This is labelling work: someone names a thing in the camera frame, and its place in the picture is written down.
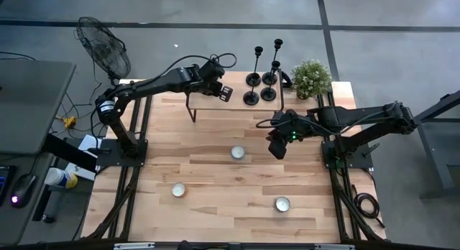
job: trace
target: concrete floor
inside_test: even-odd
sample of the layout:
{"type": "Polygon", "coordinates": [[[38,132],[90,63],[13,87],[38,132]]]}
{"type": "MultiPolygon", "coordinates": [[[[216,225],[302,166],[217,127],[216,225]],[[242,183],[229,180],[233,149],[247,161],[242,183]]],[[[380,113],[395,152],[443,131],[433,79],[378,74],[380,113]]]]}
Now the concrete floor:
{"type": "MultiPolygon", "coordinates": [[[[457,17],[460,0],[324,0],[324,3],[329,24],[388,27],[384,32],[331,32],[339,78],[352,82],[358,107],[399,100],[416,115],[441,96],[460,88],[458,31],[437,32],[429,28],[460,26],[457,17]],[[429,32],[393,32],[393,27],[428,27],[425,31],[429,32]]],[[[132,63],[130,78],[150,78],[175,59],[192,53],[210,55],[230,51],[239,58],[235,70],[250,70],[256,45],[265,48],[260,69],[268,69],[275,38],[285,41],[279,53],[284,70],[311,58],[328,64],[332,55],[326,53],[328,41],[323,30],[306,26],[322,23],[319,12],[317,0],[5,0],[0,5],[0,19],[75,21],[80,16],[92,16],[107,22],[268,24],[271,28],[244,25],[243,29],[184,29],[172,25],[169,26],[172,28],[112,29],[126,42],[132,63]]],[[[77,63],[68,93],[74,103],[87,103],[97,83],[93,80],[92,61],[74,39],[73,30],[0,26],[0,50],[40,60],[77,63]]],[[[104,83],[98,90],[101,93],[109,81],[98,67],[96,78],[104,83]]],[[[64,104],[70,108],[68,101],[64,104]]],[[[81,115],[91,110],[91,106],[79,108],[81,115]]],[[[53,127],[63,130],[58,122],[53,127]]],[[[79,129],[88,127],[88,117],[78,122],[79,129]]],[[[422,203],[418,198],[421,193],[437,188],[439,181],[426,160],[417,132],[409,136],[389,135],[379,142],[381,146],[372,158],[388,239],[460,248],[460,201],[422,203]]],[[[22,243],[69,240],[86,201],[84,195],[66,195],[58,222],[31,223],[22,243]]]]}

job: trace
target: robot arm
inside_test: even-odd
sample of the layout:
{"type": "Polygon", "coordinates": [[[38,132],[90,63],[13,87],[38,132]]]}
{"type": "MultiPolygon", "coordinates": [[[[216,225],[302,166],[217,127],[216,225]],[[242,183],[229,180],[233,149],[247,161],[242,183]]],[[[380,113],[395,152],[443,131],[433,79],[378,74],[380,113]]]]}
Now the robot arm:
{"type": "Polygon", "coordinates": [[[156,78],[118,85],[108,89],[96,99],[99,120],[114,131],[122,155],[136,157],[137,139],[134,133],[126,130],[120,120],[120,116],[131,100],[170,91],[186,94],[202,93],[228,102],[233,89],[223,87],[222,83],[218,82],[224,73],[225,70],[218,61],[209,60],[202,68],[198,65],[175,68],[156,78]]]}
{"type": "Polygon", "coordinates": [[[261,121],[257,128],[274,128],[268,135],[269,151],[283,159],[288,143],[303,141],[312,136],[340,135],[358,124],[375,124],[353,136],[338,136],[334,140],[335,155],[343,158],[361,145],[386,134],[409,134],[416,128],[410,109],[394,102],[384,106],[348,110],[340,106],[326,106],[299,116],[294,110],[278,111],[272,119],[261,121]],[[270,121],[270,126],[261,124],[270,121]]]}

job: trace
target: wooden table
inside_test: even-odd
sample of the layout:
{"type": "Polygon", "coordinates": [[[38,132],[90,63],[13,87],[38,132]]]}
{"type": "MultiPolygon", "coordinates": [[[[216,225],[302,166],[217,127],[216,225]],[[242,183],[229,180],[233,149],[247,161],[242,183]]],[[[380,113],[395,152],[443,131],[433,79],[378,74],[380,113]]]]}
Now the wooden table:
{"type": "MultiPolygon", "coordinates": [[[[333,83],[333,93],[337,106],[355,108],[350,83],[333,83]]],[[[289,144],[286,157],[276,160],[267,150],[268,130],[254,127],[272,112],[203,110],[199,121],[192,123],[184,104],[184,94],[163,93],[152,99],[148,160],[139,176],[130,241],[339,242],[331,181],[320,151],[322,138],[289,144]],[[236,145],[246,150],[242,161],[230,156],[236,145]],[[175,182],[186,184],[184,198],[172,196],[175,182]],[[273,208],[279,195],[291,202],[287,213],[273,208]]],[[[126,126],[132,106],[122,118],[126,126]]],[[[295,91],[285,89],[286,108],[305,113],[317,106],[315,99],[301,101],[295,91]]],[[[93,232],[111,209],[119,173],[119,167],[109,167],[96,177],[82,236],[93,232]]],[[[350,170],[350,179],[359,192],[376,196],[365,172],[350,170]]],[[[343,208],[351,235],[349,213],[343,208]]],[[[385,237],[375,220],[366,221],[385,237]]]]}
{"type": "MultiPolygon", "coordinates": [[[[229,102],[224,102],[219,98],[212,96],[205,96],[201,93],[192,93],[190,98],[185,102],[187,110],[192,118],[192,121],[196,121],[197,110],[232,110],[232,111],[279,111],[283,109],[284,98],[282,94],[282,79],[280,79],[280,73],[277,72],[277,82],[272,86],[276,91],[276,98],[273,101],[264,101],[259,97],[259,103],[254,106],[248,106],[243,102],[243,95],[252,89],[250,85],[246,84],[246,76],[252,72],[244,71],[227,71],[222,79],[219,81],[222,84],[233,88],[229,102]]],[[[268,87],[263,82],[257,87],[254,87],[254,92],[260,96],[260,91],[263,88],[268,87]]]]}

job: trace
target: small green plant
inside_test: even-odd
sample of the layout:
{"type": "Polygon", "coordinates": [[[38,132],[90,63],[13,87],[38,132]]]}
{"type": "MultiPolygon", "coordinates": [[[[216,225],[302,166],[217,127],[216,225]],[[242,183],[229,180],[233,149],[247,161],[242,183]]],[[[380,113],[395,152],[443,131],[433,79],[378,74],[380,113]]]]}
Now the small green plant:
{"type": "Polygon", "coordinates": [[[294,77],[293,87],[300,99],[326,93],[331,87],[331,74],[319,60],[302,61],[291,70],[291,74],[294,77]]]}

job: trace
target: electric fan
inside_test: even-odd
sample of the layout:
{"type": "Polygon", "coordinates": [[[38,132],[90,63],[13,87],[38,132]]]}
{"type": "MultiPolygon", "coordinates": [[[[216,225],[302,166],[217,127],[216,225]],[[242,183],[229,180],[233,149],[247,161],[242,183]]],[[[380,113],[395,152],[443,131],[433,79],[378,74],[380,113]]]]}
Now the electric fan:
{"type": "Polygon", "coordinates": [[[107,27],[93,17],[81,17],[78,20],[77,35],[86,52],[107,74],[112,85],[114,80],[128,76],[131,64],[127,49],[107,27]]]}

